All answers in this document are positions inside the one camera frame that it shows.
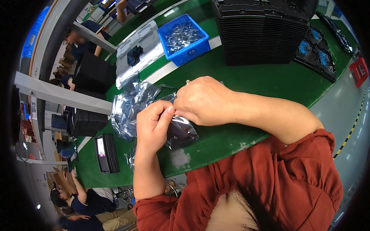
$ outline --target yellow black tape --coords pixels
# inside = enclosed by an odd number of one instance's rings
[[[362,106],[364,105],[365,95],[366,95],[366,89],[367,89],[367,80],[366,80],[366,85],[365,85],[364,97],[362,98],[362,103],[361,103],[360,111],[359,111],[359,113],[358,113],[358,115],[357,115],[356,121],[354,122],[354,125],[353,125],[353,127],[352,127],[351,131],[349,132],[349,134],[348,134],[348,136],[347,136],[346,140],[343,142],[342,146],[339,148],[339,150],[337,151],[337,153],[333,156],[333,160],[338,156],[338,154],[340,153],[340,151],[342,151],[343,147],[346,145],[346,143],[347,143],[347,141],[348,141],[349,137],[351,136],[351,134],[352,134],[352,132],[353,132],[354,127],[355,127],[355,126],[356,126],[356,124],[357,124],[357,120],[359,119],[360,114],[361,114]]]

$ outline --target khaki pants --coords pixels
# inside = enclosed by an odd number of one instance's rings
[[[112,213],[100,213],[96,217],[103,224],[104,231],[114,231],[120,225],[128,225],[137,220],[133,210],[127,210],[127,208],[117,209]]]

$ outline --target blue bin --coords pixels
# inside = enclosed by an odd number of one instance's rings
[[[164,36],[169,36],[174,31],[176,26],[188,21],[191,21],[191,24],[194,28],[200,29],[200,32],[204,35],[204,38],[182,48],[172,55],[168,55],[167,51],[169,50],[169,47],[165,43],[166,39]],[[171,60],[178,67],[211,50],[208,42],[209,35],[207,35],[207,33],[188,14],[184,14],[164,24],[157,30],[157,32],[159,39],[161,40],[166,59]]]
[[[22,50],[22,58],[23,57],[32,57],[33,48],[35,46],[36,38],[38,32],[40,31],[41,25],[44,22],[44,19],[49,11],[50,6],[45,7],[45,9],[40,13],[36,22],[32,25],[30,32],[27,35],[26,41],[24,42],[23,50]]]

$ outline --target red stool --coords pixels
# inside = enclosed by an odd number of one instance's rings
[[[352,73],[357,88],[359,88],[369,76],[369,70],[367,69],[364,58],[360,58],[356,62],[352,63],[349,66],[349,70]]]

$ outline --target white plastic tray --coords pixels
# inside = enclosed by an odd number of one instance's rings
[[[163,46],[159,39],[157,29],[157,24],[153,20],[133,34],[117,49],[117,89],[121,89],[121,80],[129,77],[136,71],[142,71],[145,67],[164,55]],[[127,53],[135,46],[142,47],[143,53],[140,55],[140,62],[131,67],[127,63]]]

